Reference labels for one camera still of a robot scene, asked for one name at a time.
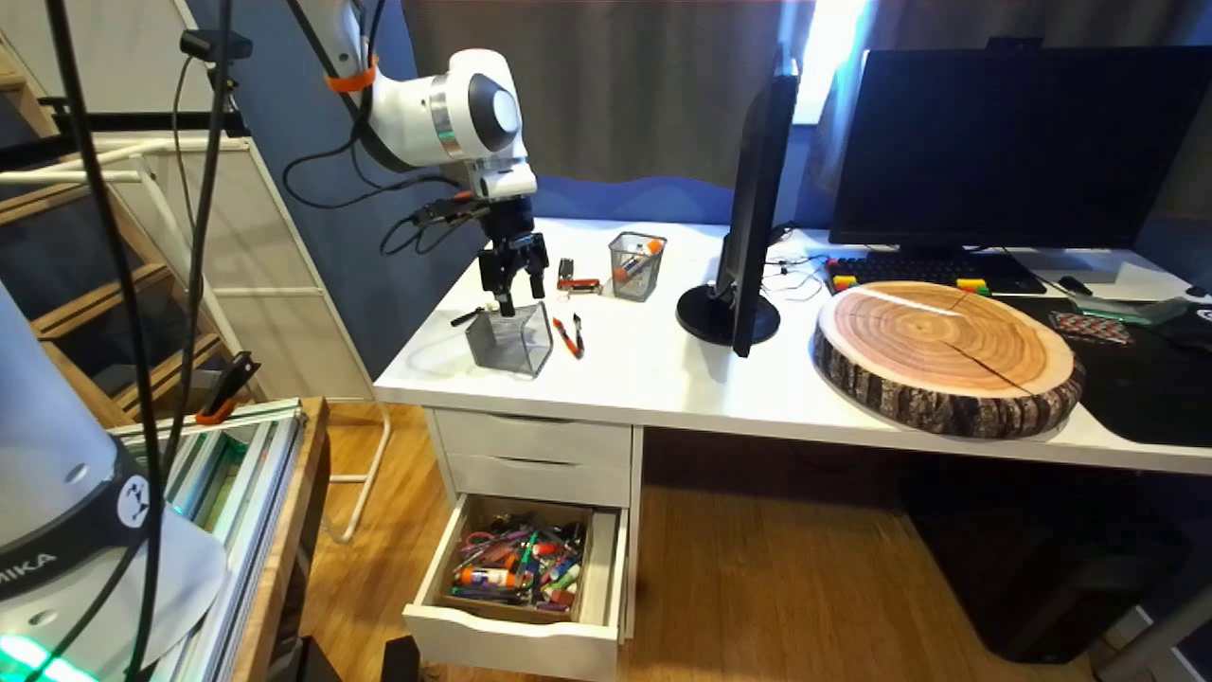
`desk surface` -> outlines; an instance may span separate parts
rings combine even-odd
[[[576,362],[551,341],[551,355],[536,379],[474,363],[460,327],[449,327],[449,319],[485,305],[475,269],[464,269],[413,341],[376,379],[381,402],[1110,469],[1212,475],[1212,449],[1132,445],[1104,434],[1083,407],[1075,407],[1056,434],[1031,440],[950,440],[884,420],[857,407],[809,363],[807,345],[814,316],[829,300],[814,281],[782,293],[776,284],[763,288],[763,300],[781,307],[781,330],[771,341],[754,345],[744,362],[689,338],[679,327],[672,307],[686,288],[711,281],[722,229],[536,220],[536,233],[546,233],[550,262],[576,258],[579,277],[603,281],[608,274],[607,248],[615,233],[653,233],[671,242],[647,305],[565,295],[556,293],[556,269],[550,269],[550,316],[565,324],[579,316],[588,351]],[[1083,267],[1091,293],[1114,300],[1166,300],[1185,288],[1176,277],[1136,254],[1069,250],[1022,254],[1022,262],[1042,277]]]

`pen holder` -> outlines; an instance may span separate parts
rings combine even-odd
[[[513,307],[509,319],[485,311],[464,327],[464,345],[479,369],[536,377],[551,351],[551,330],[541,305]]]
[[[615,233],[608,242],[608,293],[615,300],[647,300],[657,277],[657,258],[665,254],[661,236]]]

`tree trunk slice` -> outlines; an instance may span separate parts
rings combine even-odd
[[[1079,397],[1065,338],[1008,305],[924,281],[829,300],[814,363],[868,411],[939,435],[1035,435]]]

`open drawer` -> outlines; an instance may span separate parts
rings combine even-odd
[[[415,598],[406,608],[424,665],[493,668],[550,677],[612,677],[626,632],[626,513],[595,513],[581,541],[579,603],[573,623],[485,619],[449,608],[449,559],[456,538],[489,498],[456,498],[444,541],[424,572]]]

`green light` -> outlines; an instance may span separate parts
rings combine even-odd
[[[49,653],[37,641],[26,637],[0,637],[0,682],[26,677],[42,668]],[[79,668],[56,658],[42,670],[46,682],[94,682]]]

